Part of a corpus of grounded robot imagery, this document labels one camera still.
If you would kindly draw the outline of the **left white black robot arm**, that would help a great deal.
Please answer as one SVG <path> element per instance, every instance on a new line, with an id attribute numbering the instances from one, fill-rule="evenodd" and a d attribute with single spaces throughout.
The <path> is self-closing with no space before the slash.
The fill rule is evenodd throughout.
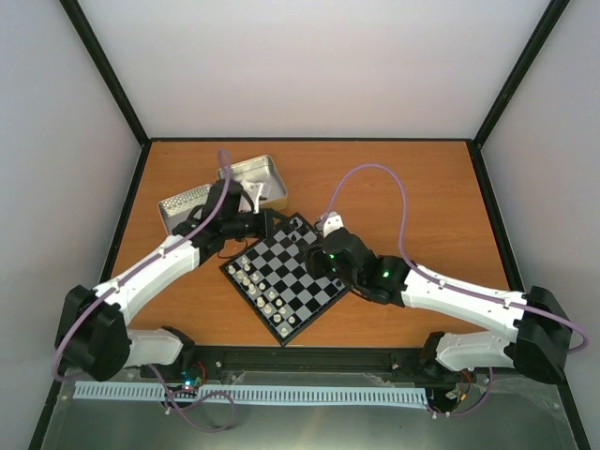
<path id="1" fill-rule="evenodd" d="M 219 180 L 141 261 L 92 289 L 71 289 L 56 334 L 53 376 L 65 378 L 61 364 L 99 382 L 123 368 L 147 365 L 163 366 L 174 377 L 187 376 L 195 366 L 189 337 L 170 326 L 147 331 L 129 325 L 146 304 L 217 255 L 227 241 L 269 236 L 282 217 L 263 206 L 269 190 L 265 182 Z"/>

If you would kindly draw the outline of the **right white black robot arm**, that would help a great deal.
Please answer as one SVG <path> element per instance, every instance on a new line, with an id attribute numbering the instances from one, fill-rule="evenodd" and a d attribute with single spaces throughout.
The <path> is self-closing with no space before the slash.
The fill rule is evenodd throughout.
<path id="1" fill-rule="evenodd" d="M 444 277 L 401 257 L 378 256 L 345 228 L 309 245 L 303 255 L 310 275 L 337 279 L 369 302 L 431 310 L 479 326 L 476 333 L 429 335 L 421 364 L 430 376 L 513 368 L 540 383 L 566 379 L 575 326 L 545 288 L 495 291 Z"/>

